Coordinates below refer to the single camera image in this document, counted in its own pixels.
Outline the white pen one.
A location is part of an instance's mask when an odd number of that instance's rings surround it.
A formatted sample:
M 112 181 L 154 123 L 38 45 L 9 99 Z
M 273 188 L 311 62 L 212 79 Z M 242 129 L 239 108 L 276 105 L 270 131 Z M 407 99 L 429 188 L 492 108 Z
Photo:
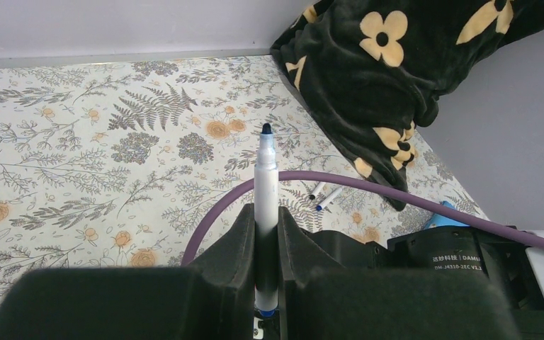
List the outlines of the white pen one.
M 254 169 L 255 307 L 271 317 L 278 307 L 278 166 L 274 134 L 262 127 Z

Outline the black floral blanket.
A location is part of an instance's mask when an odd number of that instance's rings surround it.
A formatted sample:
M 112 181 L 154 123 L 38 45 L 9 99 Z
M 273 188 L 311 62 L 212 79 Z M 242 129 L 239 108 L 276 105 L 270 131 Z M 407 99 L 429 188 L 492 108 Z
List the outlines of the black floral blanket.
M 271 46 L 313 120 L 367 181 L 407 191 L 410 140 L 499 48 L 544 30 L 544 1 L 318 1 Z

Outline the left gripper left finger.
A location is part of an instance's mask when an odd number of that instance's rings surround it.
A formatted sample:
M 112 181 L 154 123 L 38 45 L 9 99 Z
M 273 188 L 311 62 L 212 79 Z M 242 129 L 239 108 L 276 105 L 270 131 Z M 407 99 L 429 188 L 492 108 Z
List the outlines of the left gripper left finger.
M 25 274 L 0 306 L 0 339 L 251 339 L 254 213 L 189 265 Z

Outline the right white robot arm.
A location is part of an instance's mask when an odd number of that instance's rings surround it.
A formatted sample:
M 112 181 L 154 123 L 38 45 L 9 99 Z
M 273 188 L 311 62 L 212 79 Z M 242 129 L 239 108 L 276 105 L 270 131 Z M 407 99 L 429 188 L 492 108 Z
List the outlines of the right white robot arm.
M 544 339 L 544 294 L 526 247 L 469 227 L 382 246 L 312 235 L 337 268 L 300 290 L 306 339 Z

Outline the white pen four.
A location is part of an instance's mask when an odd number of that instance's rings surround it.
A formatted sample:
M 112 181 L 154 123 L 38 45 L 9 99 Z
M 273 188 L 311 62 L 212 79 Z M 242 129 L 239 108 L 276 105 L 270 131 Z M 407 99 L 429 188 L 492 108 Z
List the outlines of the white pen four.
M 326 208 L 338 195 L 341 194 L 343 191 L 343 187 L 339 186 L 335 190 L 333 190 L 324 200 L 322 200 L 317 206 L 316 211 L 321 211 L 324 208 Z

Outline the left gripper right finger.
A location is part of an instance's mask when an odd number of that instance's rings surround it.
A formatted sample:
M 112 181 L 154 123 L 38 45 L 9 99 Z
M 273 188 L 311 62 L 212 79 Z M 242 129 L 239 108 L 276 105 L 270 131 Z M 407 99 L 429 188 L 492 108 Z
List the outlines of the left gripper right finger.
M 501 292 L 465 271 L 347 268 L 278 212 L 282 339 L 520 339 Z

